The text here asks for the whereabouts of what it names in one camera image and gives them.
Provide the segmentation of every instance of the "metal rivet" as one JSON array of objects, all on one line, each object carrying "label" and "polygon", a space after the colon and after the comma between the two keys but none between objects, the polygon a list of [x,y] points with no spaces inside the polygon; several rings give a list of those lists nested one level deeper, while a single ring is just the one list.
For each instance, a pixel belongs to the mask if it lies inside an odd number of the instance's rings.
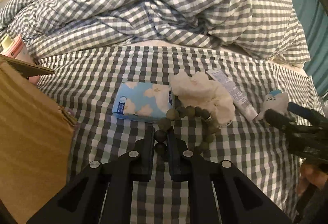
[{"label": "metal rivet", "polygon": [[231,167],[231,162],[229,160],[223,160],[221,162],[221,165],[224,167],[224,168],[230,168]]},{"label": "metal rivet", "polygon": [[185,157],[191,157],[193,154],[194,154],[194,153],[191,152],[190,150],[185,150],[185,151],[183,152],[183,155],[184,155]]},{"label": "metal rivet", "polygon": [[92,161],[90,164],[89,164],[90,168],[98,168],[100,166],[100,162],[99,161]]},{"label": "metal rivet", "polygon": [[129,152],[129,156],[130,157],[137,157],[139,155],[139,153],[137,151],[131,151]]}]

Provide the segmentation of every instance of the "checkered blanket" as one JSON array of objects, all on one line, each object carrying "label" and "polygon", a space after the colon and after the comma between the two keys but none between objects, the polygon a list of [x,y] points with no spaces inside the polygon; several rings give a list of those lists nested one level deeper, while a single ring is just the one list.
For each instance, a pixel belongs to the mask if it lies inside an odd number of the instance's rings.
[{"label": "checkered blanket", "polygon": [[0,30],[0,38],[21,35],[35,58],[149,39],[235,43],[254,58],[296,66],[310,57],[291,0],[11,0]]},{"label": "checkered blanket", "polygon": [[[168,84],[169,75],[193,74],[220,67],[259,112],[264,96],[274,89],[291,101],[322,112],[312,78],[239,54],[189,47],[115,46],[43,58],[56,70],[41,77],[38,88],[76,114],[81,127],[73,140],[70,172],[74,177],[92,160],[115,160],[143,138],[145,123],[112,116],[122,81]],[[192,149],[202,140],[199,119],[175,121],[174,131]],[[286,138],[265,121],[247,122],[236,110],[232,124],[221,129],[203,156],[231,160],[290,217],[295,215],[298,158],[287,153]],[[187,183],[172,182],[168,164],[155,154],[149,183],[135,183],[131,223],[188,223]]]}]

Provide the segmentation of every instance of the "brown cardboard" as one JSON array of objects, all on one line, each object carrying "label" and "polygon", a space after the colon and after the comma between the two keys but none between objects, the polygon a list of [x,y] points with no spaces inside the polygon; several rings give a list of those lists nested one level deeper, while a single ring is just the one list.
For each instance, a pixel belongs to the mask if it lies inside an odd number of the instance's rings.
[{"label": "brown cardboard", "polygon": [[0,56],[0,200],[19,224],[66,184],[75,125]]},{"label": "brown cardboard", "polygon": [[50,68],[41,67],[36,64],[27,63],[4,55],[0,55],[0,58],[6,60],[7,63],[11,65],[16,71],[18,71],[24,78],[38,76],[38,75],[41,76],[41,75],[55,74],[55,71]]}]

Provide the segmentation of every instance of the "gingham fabric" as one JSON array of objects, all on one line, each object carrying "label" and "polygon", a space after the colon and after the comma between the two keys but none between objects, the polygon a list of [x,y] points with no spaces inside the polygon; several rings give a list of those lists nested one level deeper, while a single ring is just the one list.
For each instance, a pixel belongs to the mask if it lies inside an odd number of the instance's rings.
[{"label": "gingham fabric", "polygon": [[0,38],[21,35],[35,58],[126,40],[202,48],[235,43],[251,56],[309,61],[291,0],[11,0]]},{"label": "gingham fabric", "polygon": [[[145,123],[112,116],[123,81],[168,84],[169,75],[181,71],[191,75],[220,67],[258,112],[264,96],[274,89],[322,112],[311,77],[226,51],[151,45],[93,48],[39,61],[56,74],[42,76],[37,87],[72,109],[81,123],[69,162],[72,177],[92,160],[116,160],[143,138]],[[204,132],[199,119],[188,118],[175,121],[174,131],[189,149],[201,142]],[[298,158],[287,153],[285,136],[265,121],[248,122],[236,110],[233,122],[216,134],[203,156],[214,162],[231,160],[288,216],[295,216]],[[131,223],[189,223],[188,215],[187,183],[172,182],[168,164],[155,154],[151,181],[134,184]]]}]

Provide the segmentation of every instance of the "blue and white stuffed toy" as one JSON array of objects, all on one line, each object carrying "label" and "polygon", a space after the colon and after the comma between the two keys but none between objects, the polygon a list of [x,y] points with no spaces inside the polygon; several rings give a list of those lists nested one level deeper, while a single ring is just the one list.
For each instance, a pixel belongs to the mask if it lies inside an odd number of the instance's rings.
[{"label": "blue and white stuffed toy", "polygon": [[264,97],[261,112],[257,115],[256,119],[261,120],[264,118],[264,113],[268,109],[273,109],[278,113],[285,115],[288,108],[288,95],[282,93],[281,90],[274,90]]}]

